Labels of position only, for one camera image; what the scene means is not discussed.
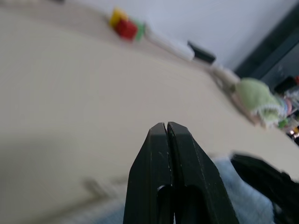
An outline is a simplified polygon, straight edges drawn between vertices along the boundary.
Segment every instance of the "table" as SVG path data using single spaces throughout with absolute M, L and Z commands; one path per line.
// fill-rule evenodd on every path
M 1 223 L 92 197 L 86 178 L 126 177 L 163 121 L 208 154 L 250 153 L 299 178 L 298 147 L 252 126 L 206 71 L 0 11 Z

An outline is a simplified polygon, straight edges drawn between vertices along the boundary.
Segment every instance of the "light blue fabric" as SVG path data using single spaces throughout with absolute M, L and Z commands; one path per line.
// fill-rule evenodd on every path
M 122 224 L 124 212 L 125 212 L 125 207 L 121 207 L 117 211 L 98 220 L 96 224 Z
M 240 224 L 274 224 L 272 202 L 236 172 L 229 158 L 214 161 Z

